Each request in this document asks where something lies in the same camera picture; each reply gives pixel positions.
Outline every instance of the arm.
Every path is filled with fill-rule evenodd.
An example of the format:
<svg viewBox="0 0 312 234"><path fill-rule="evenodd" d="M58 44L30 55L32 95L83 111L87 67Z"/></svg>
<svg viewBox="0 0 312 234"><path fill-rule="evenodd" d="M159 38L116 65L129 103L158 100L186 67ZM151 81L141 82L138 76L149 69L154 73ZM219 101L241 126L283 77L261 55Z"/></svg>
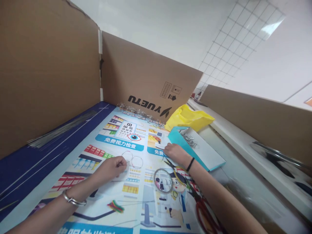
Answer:
<svg viewBox="0 0 312 234"><path fill-rule="evenodd" d="M67 190L66 194L69 198L83 202L92 192L119 176L126 168L127 162L122 156L106 159L90 177ZM60 195L7 233L57 233L77 208Z"/></svg>
<svg viewBox="0 0 312 234"><path fill-rule="evenodd" d="M177 144L169 143L164 153L184 168L187 168L192 160L192 157ZM246 208L196 160L189 173L228 233L266 233Z"/></svg>

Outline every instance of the yellow plastic bag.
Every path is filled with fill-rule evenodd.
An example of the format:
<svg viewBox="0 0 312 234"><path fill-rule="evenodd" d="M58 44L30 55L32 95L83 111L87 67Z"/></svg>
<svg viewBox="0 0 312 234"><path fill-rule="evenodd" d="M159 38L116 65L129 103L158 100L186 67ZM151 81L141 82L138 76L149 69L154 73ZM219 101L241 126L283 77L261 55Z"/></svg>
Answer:
<svg viewBox="0 0 312 234"><path fill-rule="evenodd" d="M180 106L168 119L165 129L171 131L175 126L187 126L196 132L211 124L214 118L203 111L192 111L188 105Z"/></svg>

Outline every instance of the silver bracelet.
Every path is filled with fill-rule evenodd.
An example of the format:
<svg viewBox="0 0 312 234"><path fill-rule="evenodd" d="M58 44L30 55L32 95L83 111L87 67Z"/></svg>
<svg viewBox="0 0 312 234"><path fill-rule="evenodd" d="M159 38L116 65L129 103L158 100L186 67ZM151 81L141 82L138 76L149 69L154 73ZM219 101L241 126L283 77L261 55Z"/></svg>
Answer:
<svg viewBox="0 0 312 234"><path fill-rule="evenodd" d="M66 195L66 191L67 191L67 190L64 190L62 194L63 194L64 198L66 199L66 201L67 201L68 203L74 204L75 206L85 206L85 205L87 204L87 201L86 201L86 200L83 201L83 202L79 202L79 201L76 201L74 198L69 198L69 197Z"/></svg>

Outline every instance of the yuetu logo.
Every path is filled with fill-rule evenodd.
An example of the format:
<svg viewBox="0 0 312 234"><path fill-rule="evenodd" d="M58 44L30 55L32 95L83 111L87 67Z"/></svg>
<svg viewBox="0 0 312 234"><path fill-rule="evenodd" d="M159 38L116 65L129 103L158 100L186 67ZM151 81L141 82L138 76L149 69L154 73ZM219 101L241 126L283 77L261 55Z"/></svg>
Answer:
<svg viewBox="0 0 312 234"><path fill-rule="evenodd" d="M137 105L139 105L139 106L143 106L143 107L145 107L145 108L147 108L147 109L151 109L152 111L156 111L156 112L158 112L158 113L160 113L160 110L161 110L161 108L162 108L161 106L159 106L159 107L157 107L157 108L155 109L156 105L155 105L154 103L148 102L148 101L146 101L146 100L143 100L142 103L141 103L141 99L139 98L139 99L137 100L135 96L129 96L128 101L129 101L129 102L132 102L132 103L134 103L134 104L137 104ZM169 108L163 110L162 113L160 114L160 116L165 115L165 116L167 117L167 116L169 115L169 110L170 110L171 108L172 108L172 107L169 107Z"/></svg>

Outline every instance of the teal box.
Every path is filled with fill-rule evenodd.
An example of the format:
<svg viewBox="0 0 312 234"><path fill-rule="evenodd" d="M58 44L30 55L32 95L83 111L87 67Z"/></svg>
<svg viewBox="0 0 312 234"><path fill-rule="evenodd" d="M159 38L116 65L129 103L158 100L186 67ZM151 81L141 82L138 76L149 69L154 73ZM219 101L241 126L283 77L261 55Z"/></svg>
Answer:
<svg viewBox="0 0 312 234"><path fill-rule="evenodd" d="M187 133L187 135L192 136L199 147L192 149L182 137L180 133L181 131ZM176 126L171 130L168 138L171 143L181 146L207 171L212 171L213 169L216 169L225 164L225 160L190 127Z"/></svg>

